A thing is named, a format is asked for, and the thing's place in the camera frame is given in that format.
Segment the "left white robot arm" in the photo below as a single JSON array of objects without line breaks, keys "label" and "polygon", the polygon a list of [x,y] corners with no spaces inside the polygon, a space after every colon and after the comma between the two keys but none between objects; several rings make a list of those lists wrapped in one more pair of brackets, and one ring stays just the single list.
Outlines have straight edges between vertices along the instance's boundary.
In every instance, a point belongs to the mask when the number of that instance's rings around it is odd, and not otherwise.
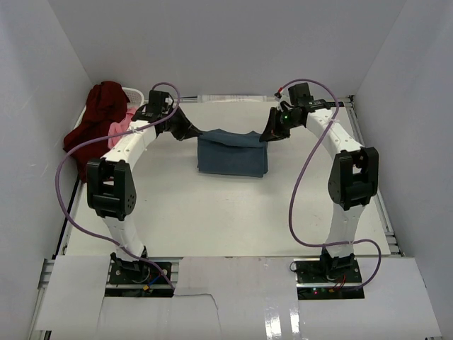
[{"label": "left white robot arm", "polygon": [[153,267],[135,227],[132,212],[137,191],[132,170],[147,147],[163,132],[178,140],[201,135],[168,92],[149,92],[148,103],[138,107],[129,125],[109,138],[116,142],[100,159],[86,165],[88,206],[108,227],[116,250],[110,257],[118,270],[135,283],[144,282]]}]

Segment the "teal blue t shirt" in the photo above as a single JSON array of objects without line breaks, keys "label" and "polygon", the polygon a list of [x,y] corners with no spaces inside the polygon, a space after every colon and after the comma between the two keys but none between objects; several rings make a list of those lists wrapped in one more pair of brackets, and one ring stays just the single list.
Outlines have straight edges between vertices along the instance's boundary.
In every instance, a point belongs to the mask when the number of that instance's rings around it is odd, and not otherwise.
[{"label": "teal blue t shirt", "polygon": [[210,130],[197,138],[197,168],[204,174],[262,178],[268,173],[267,147],[255,131]]}]

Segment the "pink t shirt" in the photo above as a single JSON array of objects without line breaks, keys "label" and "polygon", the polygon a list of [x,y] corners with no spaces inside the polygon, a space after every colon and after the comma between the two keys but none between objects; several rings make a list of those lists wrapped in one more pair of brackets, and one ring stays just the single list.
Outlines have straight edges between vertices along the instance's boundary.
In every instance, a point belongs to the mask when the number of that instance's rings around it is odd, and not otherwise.
[{"label": "pink t shirt", "polygon": [[112,149],[121,139],[121,136],[116,136],[122,132],[128,131],[132,118],[137,111],[137,107],[131,107],[127,109],[125,117],[118,123],[114,122],[110,124],[108,136],[108,148]]}]

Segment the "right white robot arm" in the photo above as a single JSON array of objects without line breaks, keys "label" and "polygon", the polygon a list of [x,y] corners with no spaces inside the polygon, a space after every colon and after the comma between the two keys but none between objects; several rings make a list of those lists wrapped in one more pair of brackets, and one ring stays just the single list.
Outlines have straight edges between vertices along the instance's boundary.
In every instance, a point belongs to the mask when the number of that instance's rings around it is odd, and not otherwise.
[{"label": "right white robot arm", "polygon": [[331,227],[321,249],[320,275],[330,283],[338,281],[352,268],[354,245],[359,219],[377,194],[379,153],[355,140],[337,119],[340,104],[333,97],[334,107],[325,100],[316,100],[310,92],[310,79],[295,79],[275,93],[277,105],[270,109],[261,142],[274,142],[290,137],[294,128],[306,128],[317,141],[306,158],[301,174],[305,174],[319,147],[333,161],[328,178],[328,195],[333,202]]}]

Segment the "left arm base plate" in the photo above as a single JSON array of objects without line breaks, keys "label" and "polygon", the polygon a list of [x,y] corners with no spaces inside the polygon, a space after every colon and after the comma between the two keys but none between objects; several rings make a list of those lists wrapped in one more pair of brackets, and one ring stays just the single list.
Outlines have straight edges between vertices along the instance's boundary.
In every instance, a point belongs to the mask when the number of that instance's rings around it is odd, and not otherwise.
[{"label": "left arm base plate", "polygon": [[173,289],[154,266],[148,266],[144,273],[127,273],[111,262],[105,287],[109,298],[171,298]]}]

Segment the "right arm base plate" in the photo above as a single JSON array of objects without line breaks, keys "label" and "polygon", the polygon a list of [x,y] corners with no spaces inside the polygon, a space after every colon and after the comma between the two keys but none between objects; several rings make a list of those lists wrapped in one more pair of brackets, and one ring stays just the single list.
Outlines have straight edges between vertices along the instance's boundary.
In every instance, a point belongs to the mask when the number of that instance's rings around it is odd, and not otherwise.
[{"label": "right arm base plate", "polygon": [[295,274],[299,301],[362,300],[365,298],[357,260],[338,273],[326,274],[320,261],[294,260],[289,270]]}]

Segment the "white plastic laundry basket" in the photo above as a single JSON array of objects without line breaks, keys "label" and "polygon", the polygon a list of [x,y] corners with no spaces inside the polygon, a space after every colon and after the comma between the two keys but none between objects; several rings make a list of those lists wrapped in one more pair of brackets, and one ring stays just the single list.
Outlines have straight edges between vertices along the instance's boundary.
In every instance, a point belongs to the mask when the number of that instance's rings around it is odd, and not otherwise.
[{"label": "white plastic laundry basket", "polygon": [[[127,103],[128,108],[139,107],[144,104],[144,94],[140,90],[129,88],[129,87],[123,87],[122,90],[128,98],[128,101],[129,101]],[[85,112],[86,112],[86,106],[84,106],[82,112],[80,113],[80,115],[74,125],[74,128],[77,128],[81,124],[81,121],[83,119]]]}]

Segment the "paper sheet at back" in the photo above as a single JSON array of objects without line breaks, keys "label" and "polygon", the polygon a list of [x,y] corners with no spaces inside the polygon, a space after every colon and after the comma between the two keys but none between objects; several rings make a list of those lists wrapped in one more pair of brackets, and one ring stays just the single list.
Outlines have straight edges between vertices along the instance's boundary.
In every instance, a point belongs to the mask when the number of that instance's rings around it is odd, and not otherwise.
[{"label": "paper sheet at back", "polygon": [[262,103],[267,101],[267,96],[257,95],[199,95],[198,103]]}]

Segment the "dark red t shirt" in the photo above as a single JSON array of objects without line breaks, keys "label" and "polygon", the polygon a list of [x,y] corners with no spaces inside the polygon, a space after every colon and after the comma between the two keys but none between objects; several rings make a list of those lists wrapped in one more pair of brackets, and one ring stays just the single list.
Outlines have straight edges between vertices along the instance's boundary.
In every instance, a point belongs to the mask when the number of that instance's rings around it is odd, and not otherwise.
[{"label": "dark red t shirt", "polygon": [[[111,124],[125,118],[128,103],[129,99],[119,83],[103,81],[95,85],[86,99],[86,110],[81,122],[64,138],[63,150],[69,152],[83,142],[107,136]],[[87,162],[101,158],[108,151],[108,142],[103,140],[82,147],[71,155],[76,161],[82,182],[86,182]]]}]

